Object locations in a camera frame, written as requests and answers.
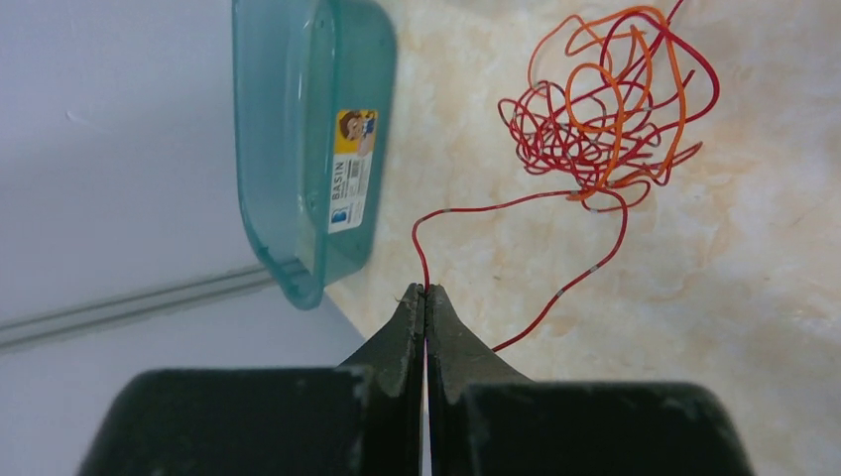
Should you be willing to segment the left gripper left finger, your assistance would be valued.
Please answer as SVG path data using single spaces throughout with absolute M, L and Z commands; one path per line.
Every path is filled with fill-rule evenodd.
M 82 475 L 419 475 L 422 288 L 334 367 L 160 369 L 131 380 Z

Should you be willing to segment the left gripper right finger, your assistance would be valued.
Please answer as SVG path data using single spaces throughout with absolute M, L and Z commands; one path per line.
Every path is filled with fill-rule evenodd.
M 436 475 L 749 475 L 718 398 L 688 382 L 534 381 L 425 297 Z

